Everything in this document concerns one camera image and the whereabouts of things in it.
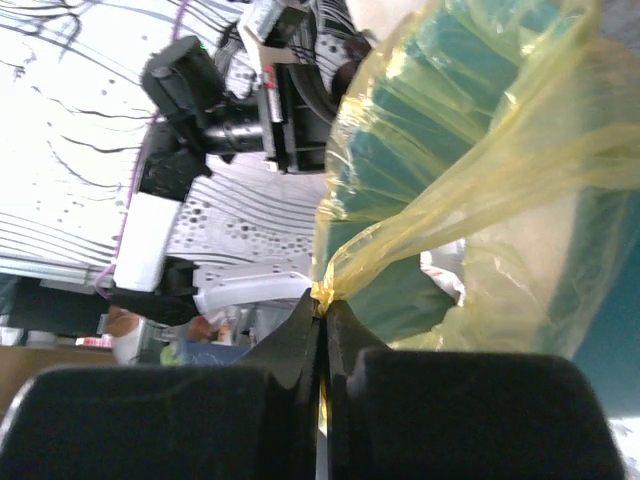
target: teal fabric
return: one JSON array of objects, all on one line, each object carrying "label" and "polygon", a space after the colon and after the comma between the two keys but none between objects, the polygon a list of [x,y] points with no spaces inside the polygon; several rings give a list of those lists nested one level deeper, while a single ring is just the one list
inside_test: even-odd
[{"label": "teal fabric", "polygon": [[592,383],[609,417],[640,417],[640,194],[627,209],[626,232],[631,250],[600,307],[575,363]]},{"label": "teal fabric", "polygon": [[[508,16],[512,15],[517,3],[517,0],[498,0],[492,4]],[[521,18],[521,25],[532,31],[543,31],[556,15],[557,10],[551,3],[542,4]],[[466,23],[470,24],[472,20],[467,18]],[[405,52],[417,62],[417,66],[409,68],[441,75],[459,92],[460,101],[465,102],[465,114],[478,127],[479,140],[488,130],[504,91],[517,76],[519,65],[513,59],[520,59],[520,44],[517,39],[513,40],[509,58],[500,56],[459,18],[441,10],[415,32],[407,42]],[[460,73],[460,65],[465,67],[466,74]],[[425,169],[422,175],[416,175],[400,161],[384,135],[377,136],[366,126],[357,130],[349,145],[353,165],[345,165],[341,171],[339,181],[342,186],[335,193],[345,211],[356,218],[363,215],[370,221],[332,223],[328,251],[325,257],[319,258],[328,261],[342,244],[364,228],[399,213],[473,147],[474,142],[460,138],[437,119],[399,98],[394,92],[397,92],[396,82],[402,81],[397,77],[379,79],[373,101],[380,124],[392,125],[394,132],[403,135],[406,142],[431,152],[440,160],[442,171],[432,172],[429,176]],[[443,105],[442,108],[456,107],[460,108],[460,105]],[[367,217],[372,206],[375,206],[376,218]],[[371,298],[377,299],[376,308],[369,305]],[[420,271],[418,257],[389,266],[367,287],[365,295],[356,295],[350,303],[356,315],[387,342],[429,330],[442,321],[444,313],[453,306],[453,300]]]}]

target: white plastic part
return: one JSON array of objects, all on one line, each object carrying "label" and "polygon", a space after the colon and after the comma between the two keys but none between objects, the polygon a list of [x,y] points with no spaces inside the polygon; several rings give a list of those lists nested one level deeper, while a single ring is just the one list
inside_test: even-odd
[{"label": "white plastic part", "polygon": [[56,348],[55,333],[31,330],[27,336],[27,347],[32,348]]},{"label": "white plastic part", "polygon": [[18,343],[24,331],[21,328],[0,327],[0,345],[13,347]]},{"label": "white plastic part", "polygon": [[249,56],[251,68],[258,75],[261,75],[264,73],[265,65],[296,63],[296,57],[289,48],[265,47],[260,39],[253,34],[248,25],[256,13],[259,13],[256,12],[256,4],[248,5],[238,21],[238,33]]},{"label": "white plastic part", "polygon": [[120,365],[131,365],[140,351],[142,329],[145,321],[140,319],[135,330],[121,337],[111,337],[111,351]]},{"label": "white plastic part", "polygon": [[235,267],[202,266],[195,272],[194,300],[204,316],[222,307],[246,303],[299,298],[311,280],[308,254],[288,261],[262,262]]},{"label": "white plastic part", "polygon": [[118,288],[152,292],[160,283],[165,251],[182,203],[136,193],[129,207],[113,279]]}]

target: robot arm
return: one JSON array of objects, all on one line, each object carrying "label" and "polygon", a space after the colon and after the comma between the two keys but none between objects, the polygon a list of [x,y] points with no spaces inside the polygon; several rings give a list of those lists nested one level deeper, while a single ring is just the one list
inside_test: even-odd
[{"label": "robot arm", "polygon": [[324,170],[336,102],[317,66],[294,64],[286,48],[306,14],[307,7],[294,0],[257,0],[247,8],[238,30],[261,80],[248,99],[226,92],[224,79],[194,36],[169,45],[146,65],[142,87],[164,121],[150,134],[140,185],[129,208],[114,272],[113,304],[179,325],[233,303],[297,298],[309,287],[309,279],[300,273],[309,270],[308,256],[285,265],[224,272],[165,257],[193,181],[212,175],[207,154],[231,163],[237,153],[264,151],[281,173]]}]

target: yellow plastic bag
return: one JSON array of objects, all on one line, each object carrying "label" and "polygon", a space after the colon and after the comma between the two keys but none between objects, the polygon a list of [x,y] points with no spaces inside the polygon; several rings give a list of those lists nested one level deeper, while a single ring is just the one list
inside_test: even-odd
[{"label": "yellow plastic bag", "polygon": [[[398,348],[575,352],[640,223],[640,65],[598,16],[595,0],[440,1],[370,55],[327,147],[322,310],[354,302]],[[434,313],[416,255],[460,238],[465,305]],[[414,308],[394,323],[387,301]]]}]

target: wavy line pattern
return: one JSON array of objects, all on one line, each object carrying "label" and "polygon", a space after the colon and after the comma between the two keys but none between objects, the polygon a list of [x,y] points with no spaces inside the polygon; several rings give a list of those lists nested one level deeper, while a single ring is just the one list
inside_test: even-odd
[{"label": "wavy line pattern", "polygon": [[[4,256],[63,263],[70,271],[111,261],[135,155],[154,110],[138,75],[166,45],[178,4],[0,0],[0,119],[11,125],[0,144]],[[182,29],[215,52],[228,88],[240,96],[255,81],[235,28],[244,6],[193,0]],[[342,0],[321,0],[314,13],[295,52],[330,78],[353,27]],[[228,166],[209,159],[216,174],[192,189],[170,254],[233,265],[310,250],[323,178],[283,177],[262,160],[241,155]]]}]

